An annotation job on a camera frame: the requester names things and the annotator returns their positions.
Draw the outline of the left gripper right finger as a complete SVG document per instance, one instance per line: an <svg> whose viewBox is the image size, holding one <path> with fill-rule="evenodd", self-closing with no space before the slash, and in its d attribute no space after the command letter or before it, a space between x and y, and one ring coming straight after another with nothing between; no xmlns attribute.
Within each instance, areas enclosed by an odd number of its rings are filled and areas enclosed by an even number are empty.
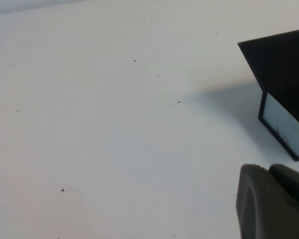
<svg viewBox="0 0 299 239"><path fill-rule="evenodd" d="M282 164L271 165L269 172L287 193L299 202L299 172Z"/></svg>

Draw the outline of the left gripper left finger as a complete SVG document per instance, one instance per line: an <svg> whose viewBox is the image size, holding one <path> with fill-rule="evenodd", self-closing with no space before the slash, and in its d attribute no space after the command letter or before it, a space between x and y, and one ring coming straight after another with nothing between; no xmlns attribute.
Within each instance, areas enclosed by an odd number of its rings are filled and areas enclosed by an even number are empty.
<svg viewBox="0 0 299 239"><path fill-rule="evenodd" d="M299 239L299 202L269 169L241 167L236 210L243 239Z"/></svg>

